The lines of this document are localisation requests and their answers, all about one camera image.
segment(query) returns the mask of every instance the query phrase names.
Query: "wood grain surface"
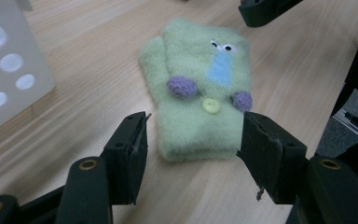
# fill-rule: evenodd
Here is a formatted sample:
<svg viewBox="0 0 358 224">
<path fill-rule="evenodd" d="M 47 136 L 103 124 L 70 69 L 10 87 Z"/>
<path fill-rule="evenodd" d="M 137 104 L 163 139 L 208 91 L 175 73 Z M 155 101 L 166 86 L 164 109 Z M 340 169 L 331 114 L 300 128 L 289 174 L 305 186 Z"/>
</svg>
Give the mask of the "wood grain surface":
<svg viewBox="0 0 358 224">
<path fill-rule="evenodd" d="M 267 194 L 258 202 L 240 159 L 159 156 L 158 111 L 139 49 L 176 17 L 238 30 L 251 44 L 252 111 L 283 126 L 311 157 L 358 48 L 358 0 L 305 0 L 260 28 L 245 25 L 239 3 L 33 0 L 24 16 L 56 87 L 0 128 L 0 194 L 23 204 L 64 185 L 74 161 L 100 155 L 126 116 L 145 111 L 153 116 L 138 204 L 114 206 L 115 223 L 284 223 L 291 206 Z"/>
</svg>

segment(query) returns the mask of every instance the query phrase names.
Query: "purple pom-pom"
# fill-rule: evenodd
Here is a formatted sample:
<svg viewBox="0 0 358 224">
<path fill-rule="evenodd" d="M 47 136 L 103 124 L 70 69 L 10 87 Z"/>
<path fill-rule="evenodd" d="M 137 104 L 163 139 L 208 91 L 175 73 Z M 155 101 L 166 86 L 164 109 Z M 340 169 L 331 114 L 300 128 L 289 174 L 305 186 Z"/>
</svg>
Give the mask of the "purple pom-pom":
<svg viewBox="0 0 358 224">
<path fill-rule="evenodd" d="M 239 91 L 234 94 L 232 104 L 242 113 L 249 111 L 252 108 L 252 96 L 249 92 Z"/>
<path fill-rule="evenodd" d="M 176 96 L 189 97 L 197 93 L 197 85 L 189 77 L 171 77 L 167 82 L 167 87 Z"/>
</svg>

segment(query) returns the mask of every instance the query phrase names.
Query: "green button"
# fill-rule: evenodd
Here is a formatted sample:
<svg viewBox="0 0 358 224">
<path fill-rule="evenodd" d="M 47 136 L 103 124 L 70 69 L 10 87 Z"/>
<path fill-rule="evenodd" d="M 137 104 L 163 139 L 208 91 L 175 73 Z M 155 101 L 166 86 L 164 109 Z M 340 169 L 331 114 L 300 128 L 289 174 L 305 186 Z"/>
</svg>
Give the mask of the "green button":
<svg viewBox="0 0 358 224">
<path fill-rule="evenodd" d="M 215 114 L 220 110 L 220 104 L 215 99 L 206 98 L 202 102 L 202 108 L 210 114 Z"/>
</svg>

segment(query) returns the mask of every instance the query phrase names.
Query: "googly eye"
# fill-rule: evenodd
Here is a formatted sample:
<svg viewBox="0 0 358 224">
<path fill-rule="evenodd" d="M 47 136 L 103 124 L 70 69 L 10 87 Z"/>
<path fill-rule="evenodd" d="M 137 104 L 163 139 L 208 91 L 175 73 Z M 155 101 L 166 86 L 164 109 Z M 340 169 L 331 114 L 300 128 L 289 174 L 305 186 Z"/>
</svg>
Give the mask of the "googly eye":
<svg viewBox="0 0 358 224">
<path fill-rule="evenodd" d="M 212 44 L 215 48 L 217 48 L 217 44 L 216 44 L 216 42 L 214 42 L 214 40 L 211 40 L 211 44 Z"/>
<path fill-rule="evenodd" d="M 234 50 L 234 46 L 232 46 L 232 45 L 225 45 L 225 46 L 223 46 L 223 49 L 225 49 L 226 51 L 232 51 L 232 50 Z"/>
</svg>

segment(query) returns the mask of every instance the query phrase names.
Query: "light green glove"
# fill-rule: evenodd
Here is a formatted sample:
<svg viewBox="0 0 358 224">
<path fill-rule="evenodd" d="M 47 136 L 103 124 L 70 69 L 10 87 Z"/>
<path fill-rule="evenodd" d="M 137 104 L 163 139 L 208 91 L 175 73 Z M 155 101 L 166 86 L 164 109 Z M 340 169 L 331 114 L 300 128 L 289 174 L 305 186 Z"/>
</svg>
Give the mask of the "light green glove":
<svg viewBox="0 0 358 224">
<path fill-rule="evenodd" d="M 252 106 L 249 44 L 235 30 L 175 19 L 141 50 L 167 161 L 234 158 Z"/>
</svg>

